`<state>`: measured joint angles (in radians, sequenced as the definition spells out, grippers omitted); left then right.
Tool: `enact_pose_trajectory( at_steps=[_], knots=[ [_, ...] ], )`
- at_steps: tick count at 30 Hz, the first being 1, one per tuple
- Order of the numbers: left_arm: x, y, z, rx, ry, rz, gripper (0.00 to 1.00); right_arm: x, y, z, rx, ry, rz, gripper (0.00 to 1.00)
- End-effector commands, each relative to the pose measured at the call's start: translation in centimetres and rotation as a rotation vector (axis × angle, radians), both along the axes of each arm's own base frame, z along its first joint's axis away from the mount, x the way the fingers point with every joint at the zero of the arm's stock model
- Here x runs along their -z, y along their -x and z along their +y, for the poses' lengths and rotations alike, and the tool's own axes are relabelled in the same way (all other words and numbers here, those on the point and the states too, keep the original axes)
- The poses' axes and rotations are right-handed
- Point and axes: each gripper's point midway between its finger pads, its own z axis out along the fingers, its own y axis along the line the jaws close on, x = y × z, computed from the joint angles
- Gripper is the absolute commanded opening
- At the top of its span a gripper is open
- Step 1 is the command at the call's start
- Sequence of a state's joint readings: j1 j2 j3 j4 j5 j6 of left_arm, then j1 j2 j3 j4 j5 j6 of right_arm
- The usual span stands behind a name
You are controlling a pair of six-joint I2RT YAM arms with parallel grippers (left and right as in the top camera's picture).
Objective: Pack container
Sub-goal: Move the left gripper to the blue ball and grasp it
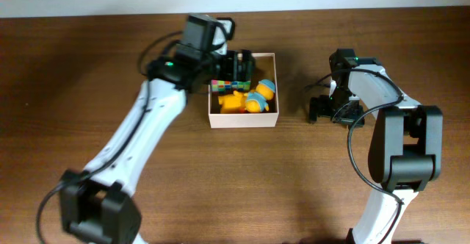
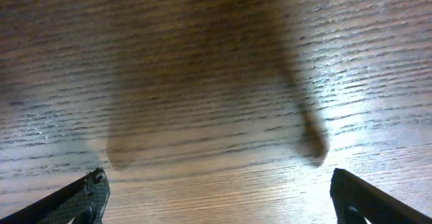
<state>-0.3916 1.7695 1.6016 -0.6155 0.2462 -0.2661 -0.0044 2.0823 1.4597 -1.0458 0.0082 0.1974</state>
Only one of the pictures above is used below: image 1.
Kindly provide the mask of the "colourful puzzle cube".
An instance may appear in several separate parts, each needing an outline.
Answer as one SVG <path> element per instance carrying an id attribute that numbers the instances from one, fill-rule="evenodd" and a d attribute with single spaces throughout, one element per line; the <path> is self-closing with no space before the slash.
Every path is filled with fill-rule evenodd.
<path id="1" fill-rule="evenodd" d="M 246 82 L 233 81 L 231 82 L 231 89 L 242 91 L 242 92 L 247 92 L 250 90 L 250 81 L 246 81 Z"/>
<path id="2" fill-rule="evenodd" d="M 225 94 L 232 91 L 231 81 L 211 80 L 211 91 L 214 94 Z"/>

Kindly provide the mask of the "orange duck with blue hat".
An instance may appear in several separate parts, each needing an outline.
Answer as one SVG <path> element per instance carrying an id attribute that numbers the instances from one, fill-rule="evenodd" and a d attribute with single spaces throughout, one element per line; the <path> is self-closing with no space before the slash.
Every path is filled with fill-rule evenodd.
<path id="1" fill-rule="evenodd" d="M 260 80 L 255 89 L 246 94 L 245 110 L 250 113 L 269 112 L 268 102 L 274 99 L 275 93 L 276 86 L 273 81 Z"/>

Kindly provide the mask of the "yellow rubber animal toy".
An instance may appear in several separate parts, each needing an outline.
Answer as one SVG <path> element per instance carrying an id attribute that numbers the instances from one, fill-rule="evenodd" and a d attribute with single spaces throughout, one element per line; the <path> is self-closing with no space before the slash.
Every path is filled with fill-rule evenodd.
<path id="1" fill-rule="evenodd" d="M 248 93 L 235 90 L 231 94 L 218 97 L 221 114 L 244 113 Z"/>

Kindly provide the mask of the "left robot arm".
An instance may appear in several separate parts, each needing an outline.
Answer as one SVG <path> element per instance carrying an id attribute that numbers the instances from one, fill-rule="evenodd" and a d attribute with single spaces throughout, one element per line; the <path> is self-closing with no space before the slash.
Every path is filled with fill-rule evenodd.
<path id="1" fill-rule="evenodd" d="M 63 230 L 83 243 L 142 243 L 142 216 L 132 196 L 143 168 L 187 96 L 216 79 L 227 62 L 232 18 L 190 14 L 183 30 L 148 64 L 133 107 L 82 171 L 63 173 L 57 191 Z"/>

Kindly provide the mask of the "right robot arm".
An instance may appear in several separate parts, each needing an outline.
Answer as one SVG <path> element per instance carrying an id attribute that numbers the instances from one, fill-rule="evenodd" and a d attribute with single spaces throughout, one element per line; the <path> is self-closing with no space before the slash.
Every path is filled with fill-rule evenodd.
<path id="1" fill-rule="evenodd" d="M 375 57 L 337 49 L 329 57 L 327 95 L 309 101 L 308 120 L 347 126 L 347 153 L 359 178 L 371 187 L 364 213 L 346 243 L 391 243 L 405 210 L 441 173 L 443 113 L 408 96 Z M 353 132 L 375 118 L 368 152 L 369 175 L 353 156 Z"/>

